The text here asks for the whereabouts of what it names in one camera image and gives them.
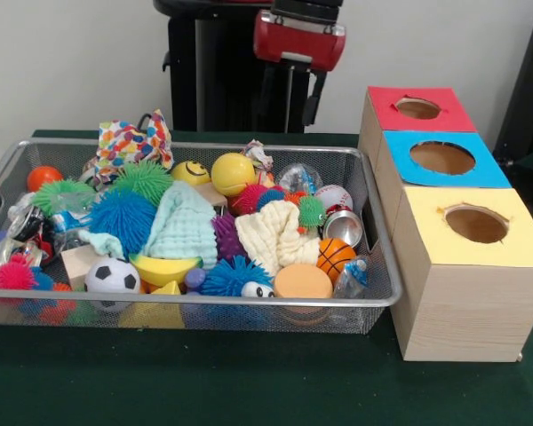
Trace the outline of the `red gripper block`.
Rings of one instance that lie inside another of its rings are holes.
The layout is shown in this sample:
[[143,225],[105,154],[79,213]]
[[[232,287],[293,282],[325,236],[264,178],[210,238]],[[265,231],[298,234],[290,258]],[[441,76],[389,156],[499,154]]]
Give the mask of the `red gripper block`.
[[327,73],[338,64],[346,45],[346,28],[323,25],[260,10],[255,19],[253,50],[266,64],[269,92],[265,126],[283,128],[286,122],[288,70],[274,63],[293,61],[308,65],[315,76],[314,88],[307,98],[302,124],[315,123]]

